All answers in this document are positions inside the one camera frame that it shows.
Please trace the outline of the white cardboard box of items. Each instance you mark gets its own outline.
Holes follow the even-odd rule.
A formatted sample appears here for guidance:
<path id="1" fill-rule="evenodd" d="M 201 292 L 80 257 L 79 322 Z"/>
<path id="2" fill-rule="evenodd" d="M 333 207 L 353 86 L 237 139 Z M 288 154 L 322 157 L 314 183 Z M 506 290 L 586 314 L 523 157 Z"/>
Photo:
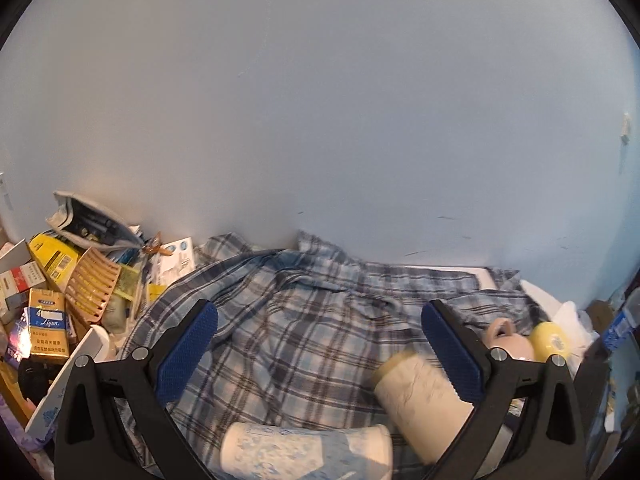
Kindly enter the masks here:
<path id="1" fill-rule="evenodd" d="M 120 266 L 90 248 L 66 263 L 65 292 L 48 289 L 40 264 L 22 240 L 1 258 L 1 292 L 7 311 L 18 309 L 26 321 L 17 349 L 34 363 L 61 367 L 26 425 L 40 444 L 55 433 L 73 359 L 86 354 L 94 362 L 115 356 L 113 341 L 100 325 L 120 275 Z"/>

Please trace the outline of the yellow white ceramic mug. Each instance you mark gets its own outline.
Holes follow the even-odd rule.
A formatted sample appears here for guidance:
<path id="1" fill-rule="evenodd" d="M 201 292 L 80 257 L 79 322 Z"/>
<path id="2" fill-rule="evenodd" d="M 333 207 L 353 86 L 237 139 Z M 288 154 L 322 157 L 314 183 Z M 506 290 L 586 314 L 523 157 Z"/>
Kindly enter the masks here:
<path id="1" fill-rule="evenodd" d="M 570 341 L 561 326 L 553 322 L 537 324 L 528 336 L 536 362 L 546 362 L 550 356 L 562 356 L 567 361 L 572 353 Z"/>

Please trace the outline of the brown cardboard box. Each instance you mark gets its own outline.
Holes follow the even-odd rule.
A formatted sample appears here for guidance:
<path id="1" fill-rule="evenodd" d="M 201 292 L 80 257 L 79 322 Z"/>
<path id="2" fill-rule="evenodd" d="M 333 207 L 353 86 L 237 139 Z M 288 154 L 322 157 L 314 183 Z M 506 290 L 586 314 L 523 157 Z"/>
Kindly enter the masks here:
<path id="1" fill-rule="evenodd" d="M 593 330 L 602 335 L 614 318 L 614 310 L 608 301 L 593 300 L 586 312 L 590 318 Z"/>

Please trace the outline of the grey open pouch bag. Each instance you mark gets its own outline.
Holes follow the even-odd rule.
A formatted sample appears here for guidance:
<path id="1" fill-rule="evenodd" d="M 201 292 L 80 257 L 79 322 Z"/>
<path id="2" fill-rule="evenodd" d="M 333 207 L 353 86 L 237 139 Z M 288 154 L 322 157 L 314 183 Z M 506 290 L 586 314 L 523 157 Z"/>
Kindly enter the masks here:
<path id="1" fill-rule="evenodd" d="M 49 228 L 74 245 L 99 252 L 141 249 L 144 245 L 119 214 L 77 193 L 55 191 L 58 209 L 46 219 Z"/>

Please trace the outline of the yellow blue small carton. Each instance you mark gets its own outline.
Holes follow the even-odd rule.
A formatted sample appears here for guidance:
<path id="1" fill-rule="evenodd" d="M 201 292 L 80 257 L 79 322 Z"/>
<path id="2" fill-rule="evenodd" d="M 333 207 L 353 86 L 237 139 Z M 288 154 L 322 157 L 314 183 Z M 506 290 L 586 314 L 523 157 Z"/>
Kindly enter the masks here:
<path id="1" fill-rule="evenodd" d="M 65 298 L 49 289 L 29 291 L 27 324 L 30 357 L 33 360 L 62 364 L 70 357 L 66 332 Z"/>

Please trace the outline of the white tissue paper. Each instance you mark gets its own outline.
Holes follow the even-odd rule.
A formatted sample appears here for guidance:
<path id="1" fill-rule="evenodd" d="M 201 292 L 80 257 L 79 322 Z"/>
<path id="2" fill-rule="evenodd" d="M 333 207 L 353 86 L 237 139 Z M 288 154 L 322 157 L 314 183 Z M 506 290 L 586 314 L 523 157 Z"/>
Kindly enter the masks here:
<path id="1" fill-rule="evenodd" d="M 542 288 L 521 280 L 522 289 L 541 307 L 550 321 L 558 324 L 570 342 L 570 351 L 575 358 L 582 358 L 598 334 L 593 330 L 588 315 L 578 309 L 574 301 L 561 302 Z"/>

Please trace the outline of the white wall light switch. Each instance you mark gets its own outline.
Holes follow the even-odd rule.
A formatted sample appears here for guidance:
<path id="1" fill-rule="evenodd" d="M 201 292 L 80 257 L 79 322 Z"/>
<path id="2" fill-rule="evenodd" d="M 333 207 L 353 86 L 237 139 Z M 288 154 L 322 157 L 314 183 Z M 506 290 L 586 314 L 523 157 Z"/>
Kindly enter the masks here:
<path id="1" fill-rule="evenodd" d="M 620 129 L 620 142 L 624 145 L 628 145 L 631 138 L 631 116 L 628 113 L 624 114 L 623 125 Z"/>

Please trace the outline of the orange plastic ribbed tray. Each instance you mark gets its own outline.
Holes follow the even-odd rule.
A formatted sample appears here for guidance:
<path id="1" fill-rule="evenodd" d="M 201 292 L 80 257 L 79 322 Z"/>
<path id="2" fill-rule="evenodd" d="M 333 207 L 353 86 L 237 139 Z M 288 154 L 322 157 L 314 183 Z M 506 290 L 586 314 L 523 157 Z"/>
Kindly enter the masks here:
<path id="1" fill-rule="evenodd" d="M 85 327 L 100 324 L 120 275 L 120 265 L 94 248 L 87 249 L 74 267 L 65 299 Z"/>

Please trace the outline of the white blue printed packet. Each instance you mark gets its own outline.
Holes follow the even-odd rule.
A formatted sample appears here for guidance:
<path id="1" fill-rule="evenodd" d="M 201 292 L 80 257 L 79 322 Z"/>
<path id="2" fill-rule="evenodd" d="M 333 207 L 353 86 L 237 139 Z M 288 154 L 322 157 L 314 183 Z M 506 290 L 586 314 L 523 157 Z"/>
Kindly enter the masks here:
<path id="1" fill-rule="evenodd" d="M 195 258 L 191 237 L 174 240 L 160 246 L 160 252 L 152 255 L 151 283 L 169 286 L 179 278 L 192 273 Z"/>

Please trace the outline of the blue patterned white paper cup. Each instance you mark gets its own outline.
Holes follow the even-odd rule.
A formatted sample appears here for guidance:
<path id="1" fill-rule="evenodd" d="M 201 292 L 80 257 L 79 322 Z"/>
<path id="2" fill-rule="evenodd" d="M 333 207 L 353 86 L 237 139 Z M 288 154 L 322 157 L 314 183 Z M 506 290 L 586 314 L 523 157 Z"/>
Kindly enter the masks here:
<path id="1" fill-rule="evenodd" d="M 220 466 L 237 479 L 389 479 L 393 445 L 382 425 L 308 430 L 236 422 L 222 441 Z"/>

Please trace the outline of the pink white ceramic mug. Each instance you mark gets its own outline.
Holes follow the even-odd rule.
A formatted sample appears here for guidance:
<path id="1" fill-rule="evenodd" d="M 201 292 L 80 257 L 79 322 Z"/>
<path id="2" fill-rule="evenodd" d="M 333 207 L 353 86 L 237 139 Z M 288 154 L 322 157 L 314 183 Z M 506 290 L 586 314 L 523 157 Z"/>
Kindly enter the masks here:
<path id="1" fill-rule="evenodd" d="M 533 361 L 535 351 L 532 344 L 516 331 L 510 318 L 496 318 L 485 330 L 483 342 L 488 349 L 501 348 L 512 359 Z"/>

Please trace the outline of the blue plaid cloth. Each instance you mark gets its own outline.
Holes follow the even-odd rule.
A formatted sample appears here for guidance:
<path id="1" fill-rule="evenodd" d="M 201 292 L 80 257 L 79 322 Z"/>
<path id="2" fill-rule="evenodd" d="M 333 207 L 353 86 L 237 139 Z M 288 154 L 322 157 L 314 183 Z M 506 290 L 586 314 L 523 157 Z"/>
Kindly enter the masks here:
<path id="1" fill-rule="evenodd" d="M 432 349 L 421 310 L 439 300 L 477 333 L 510 318 L 521 334 L 546 319 L 518 272 L 491 271 L 494 287 L 459 271 L 367 262 L 309 233 L 293 249 L 262 249 L 239 235 L 210 238 L 195 271 L 140 316 L 122 352 L 155 344 L 200 299 L 218 328 L 172 419 L 212 474 L 234 422 L 312 430 L 387 424 L 371 389 L 393 354 Z"/>

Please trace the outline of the white marble steel tumbler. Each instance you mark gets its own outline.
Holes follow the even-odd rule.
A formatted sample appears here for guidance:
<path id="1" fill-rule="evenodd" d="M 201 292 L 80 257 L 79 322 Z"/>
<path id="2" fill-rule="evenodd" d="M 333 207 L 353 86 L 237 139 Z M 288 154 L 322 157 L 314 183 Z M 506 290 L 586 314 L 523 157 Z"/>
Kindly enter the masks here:
<path id="1" fill-rule="evenodd" d="M 425 465 L 438 462 L 474 410 L 438 366 L 413 350 L 391 356 L 371 382 L 378 403 Z"/>

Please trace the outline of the blue label cola bottle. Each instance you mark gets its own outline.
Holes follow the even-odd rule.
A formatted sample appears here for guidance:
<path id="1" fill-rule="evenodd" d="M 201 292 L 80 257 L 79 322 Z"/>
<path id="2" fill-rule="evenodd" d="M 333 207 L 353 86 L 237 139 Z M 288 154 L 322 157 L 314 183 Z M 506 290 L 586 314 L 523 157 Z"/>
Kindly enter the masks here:
<path id="1" fill-rule="evenodd" d="M 612 323 L 602 334 L 602 341 L 607 352 L 613 353 L 624 340 L 639 327 L 640 320 L 640 288 L 635 288 L 623 307 L 616 313 Z"/>

